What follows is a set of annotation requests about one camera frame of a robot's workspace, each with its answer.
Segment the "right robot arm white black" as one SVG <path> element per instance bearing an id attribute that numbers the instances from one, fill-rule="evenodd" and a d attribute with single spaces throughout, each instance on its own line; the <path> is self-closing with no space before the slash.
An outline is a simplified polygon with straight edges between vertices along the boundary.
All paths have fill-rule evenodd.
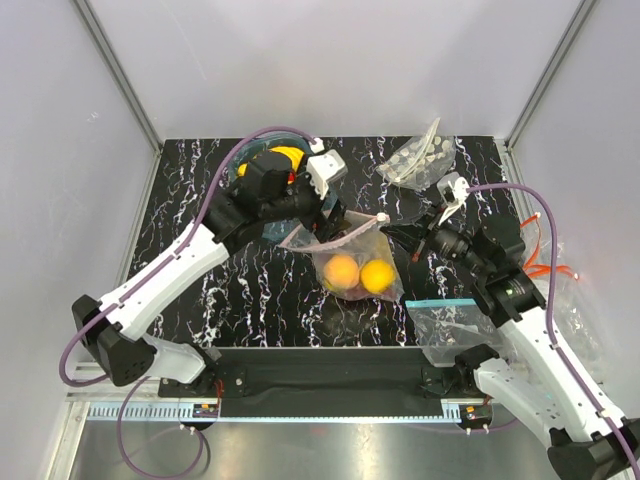
<path id="1" fill-rule="evenodd" d="M 382 230 L 413 260 L 436 253 L 466 267 L 475 277 L 476 305 L 541 382 L 530 385 L 495 349 L 480 344 L 455 357 L 460 393 L 501 403 L 543 444 L 561 479 L 611 479 L 639 470 L 639 421 L 610 400 L 562 336 L 550 296 L 522 268 L 518 221 L 488 221 L 473 235 L 419 223 Z"/>

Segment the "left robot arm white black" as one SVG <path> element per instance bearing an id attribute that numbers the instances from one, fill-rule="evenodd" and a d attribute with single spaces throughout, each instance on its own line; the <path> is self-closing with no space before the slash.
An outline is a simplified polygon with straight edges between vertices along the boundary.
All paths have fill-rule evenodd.
<path id="1" fill-rule="evenodd" d="M 295 219 L 326 242 L 343 228 L 345 209 L 324 211 L 332 183 L 347 166 L 334 150 L 304 156 L 298 166 L 283 152 L 262 151 L 243 175 L 210 194 L 201 215 L 143 270 L 100 299 L 71 307 L 78 340 L 118 387 L 146 376 L 181 383 L 196 396 L 215 386 L 208 355 L 188 343 L 150 336 L 154 319 L 196 280 L 259 239 L 266 225 Z"/>

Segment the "orange peach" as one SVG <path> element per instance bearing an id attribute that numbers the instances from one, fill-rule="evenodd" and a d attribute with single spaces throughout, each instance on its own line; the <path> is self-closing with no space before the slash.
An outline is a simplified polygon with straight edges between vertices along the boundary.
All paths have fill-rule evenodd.
<path id="1" fill-rule="evenodd" d="M 359 283 L 358 263 L 348 255 L 334 255 L 323 267 L 325 285 L 334 291 L 349 290 Z"/>

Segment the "teal plastic fruit tray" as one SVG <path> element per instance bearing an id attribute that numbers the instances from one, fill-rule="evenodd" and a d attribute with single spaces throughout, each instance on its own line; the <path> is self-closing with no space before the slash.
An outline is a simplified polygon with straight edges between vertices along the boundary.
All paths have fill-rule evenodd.
<path id="1" fill-rule="evenodd" d="M 301 150 L 306 155 L 311 155 L 312 150 L 308 141 L 292 132 L 276 130 L 259 135 L 242 146 L 234 158 L 227 165 L 229 182 L 232 183 L 239 176 L 242 164 L 253 159 L 258 153 L 278 147 L 291 147 Z M 263 237 L 266 240 L 280 243 L 299 224 L 297 220 L 283 220 L 270 223 L 265 226 Z"/>

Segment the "pink zip top bag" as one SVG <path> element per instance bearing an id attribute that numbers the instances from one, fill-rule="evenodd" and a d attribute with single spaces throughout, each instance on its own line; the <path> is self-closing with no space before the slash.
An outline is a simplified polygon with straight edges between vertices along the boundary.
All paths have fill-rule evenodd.
<path id="1" fill-rule="evenodd" d="M 294 253 L 307 254 L 311 257 L 316 278 L 321 286 L 330 294 L 345 301 L 359 301 L 364 299 L 379 299 L 397 302 L 404 294 L 400 274 L 396 268 L 391 246 L 387 236 L 381 231 L 383 226 L 390 223 L 390 217 L 385 213 L 369 215 L 361 212 L 348 211 L 345 220 L 349 228 L 326 243 L 319 242 L 314 235 L 302 226 L 296 227 L 280 243 L 280 247 Z M 391 264 L 395 271 L 395 281 L 384 293 L 372 294 L 359 283 L 349 290 L 330 290 L 324 283 L 323 267 L 334 255 L 348 255 L 359 265 L 359 269 L 373 259 L 382 259 Z"/>

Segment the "yellow lemon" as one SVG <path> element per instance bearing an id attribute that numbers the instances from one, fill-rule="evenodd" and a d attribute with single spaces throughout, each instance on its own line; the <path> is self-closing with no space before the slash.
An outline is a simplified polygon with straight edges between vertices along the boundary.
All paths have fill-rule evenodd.
<path id="1" fill-rule="evenodd" d="M 360 270 L 360 283 L 372 294 L 384 293 L 392 286 L 395 278 L 394 268 L 382 259 L 373 259 Z"/>

